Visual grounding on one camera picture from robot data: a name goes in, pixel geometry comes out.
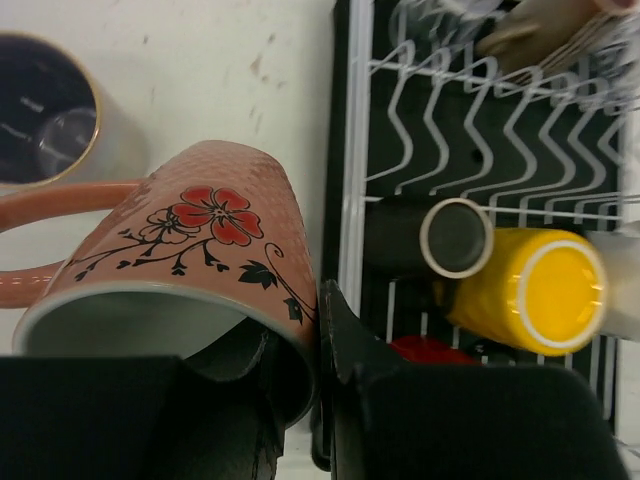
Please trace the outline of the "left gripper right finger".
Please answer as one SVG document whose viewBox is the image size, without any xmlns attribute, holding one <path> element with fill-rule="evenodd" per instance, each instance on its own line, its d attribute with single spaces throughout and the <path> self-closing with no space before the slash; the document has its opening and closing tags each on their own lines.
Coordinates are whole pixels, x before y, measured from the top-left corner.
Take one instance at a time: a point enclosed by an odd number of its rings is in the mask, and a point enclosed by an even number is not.
<svg viewBox="0 0 640 480">
<path fill-rule="evenodd" d="M 420 365 L 319 298 L 317 464 L 335 479 L 625 479 L 596 398 L 543 366 Z"/>
</svg>

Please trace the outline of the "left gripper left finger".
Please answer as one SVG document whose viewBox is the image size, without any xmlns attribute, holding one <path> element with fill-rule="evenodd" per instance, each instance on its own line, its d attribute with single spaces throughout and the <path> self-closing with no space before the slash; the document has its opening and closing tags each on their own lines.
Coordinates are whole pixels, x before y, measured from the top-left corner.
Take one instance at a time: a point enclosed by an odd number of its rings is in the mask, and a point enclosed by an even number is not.
<svg viewBox="0 0 640 480">
<path fill-rule="evenodd" d="M 206 377 L 175 357 L 1 361 L 5 479 L 272 479 L 276 340 L 225 341 Z"/>
</svg>

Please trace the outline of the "red mug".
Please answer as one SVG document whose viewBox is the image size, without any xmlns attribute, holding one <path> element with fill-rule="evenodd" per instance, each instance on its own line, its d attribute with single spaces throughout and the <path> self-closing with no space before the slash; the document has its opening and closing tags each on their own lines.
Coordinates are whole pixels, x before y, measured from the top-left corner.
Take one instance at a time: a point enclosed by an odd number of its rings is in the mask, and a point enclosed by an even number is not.
<svg viewBox="0 0 640 480">
<path fill-rule="evenodd" d="M 389 343 L 391 349 L 405 360 L 424 365 L 480 365 L 468 354 L 427 336 L 409 335 Z"/>
</svg>

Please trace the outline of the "black tumbler cup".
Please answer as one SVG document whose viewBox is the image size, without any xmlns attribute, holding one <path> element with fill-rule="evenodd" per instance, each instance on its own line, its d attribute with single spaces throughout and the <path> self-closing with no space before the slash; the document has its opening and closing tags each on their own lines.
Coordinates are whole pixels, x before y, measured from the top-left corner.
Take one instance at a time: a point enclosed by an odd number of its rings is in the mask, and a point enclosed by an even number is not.
<svg viewBox="0 0 640 480">
<path fill-rule="evenodd" d="M 393 276 L 459 280 L 480 271 L 494 247 L 494 226 L 475 202 L 396 195 L 367 210 L 364 261 Z"/>
</svg>

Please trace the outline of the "pink floral mug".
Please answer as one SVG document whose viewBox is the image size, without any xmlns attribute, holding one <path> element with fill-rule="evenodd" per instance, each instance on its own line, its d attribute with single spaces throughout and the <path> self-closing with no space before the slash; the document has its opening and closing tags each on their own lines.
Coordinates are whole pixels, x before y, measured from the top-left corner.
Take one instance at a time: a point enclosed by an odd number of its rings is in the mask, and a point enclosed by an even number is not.
<svg viewBox="0 0 640 480">
<path fill-rule="evenodd" d="M 245 319 L 285 342 L 283 418 L 317 390 L 314 278 L 299 205 L 269 154 L 196 143 L 148 177 L 6 195 L 3 231 L 104 211 L 65 260 L 1 276 L 22 311 L 15 353 L 39 357 L 192 357 Z"/>
</svg>

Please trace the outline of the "yellow mug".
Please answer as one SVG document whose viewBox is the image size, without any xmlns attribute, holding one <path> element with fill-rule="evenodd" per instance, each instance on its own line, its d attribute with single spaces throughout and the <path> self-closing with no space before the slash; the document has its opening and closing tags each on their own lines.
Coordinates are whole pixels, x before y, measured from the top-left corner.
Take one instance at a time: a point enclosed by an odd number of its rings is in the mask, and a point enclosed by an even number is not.
<svg viewBox="0 0 640 480">
<path fill-rule="evenodd" d="M 498 228 L 487 264 L 438 282 L 434 302 L 452 324 L 545 356 L 581 349 L 600 330 L 608 281 L 600 254 L 565 230 Z"/>
</svg>

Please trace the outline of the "light pink mug dark interior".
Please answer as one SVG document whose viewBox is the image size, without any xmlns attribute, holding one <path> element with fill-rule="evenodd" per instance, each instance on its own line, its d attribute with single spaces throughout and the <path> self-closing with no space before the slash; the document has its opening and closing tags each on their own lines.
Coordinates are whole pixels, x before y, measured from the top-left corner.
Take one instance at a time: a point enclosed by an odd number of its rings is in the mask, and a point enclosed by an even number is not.
<svg viewBox="0 0 640 480">
<path fill-rule="evenodd" d="M 72 54 L 1 34 L 1 192 L 141 177 L 141 129 Z"/>
</svg>

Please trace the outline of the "white faceted mug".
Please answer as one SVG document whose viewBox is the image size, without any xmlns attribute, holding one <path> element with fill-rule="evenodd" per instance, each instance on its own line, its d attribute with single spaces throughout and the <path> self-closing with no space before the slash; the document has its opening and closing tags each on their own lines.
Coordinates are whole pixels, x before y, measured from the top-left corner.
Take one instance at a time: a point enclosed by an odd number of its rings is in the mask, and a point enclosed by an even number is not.
<svg viewBox="0 0 640 480">
<path fill-rule="evenodd" d="M 602 332 L 639 341 L 639 221 L 614 232 L 588 232 L 599 252 L 608 278 L 607 313 Z"/>
</svg>

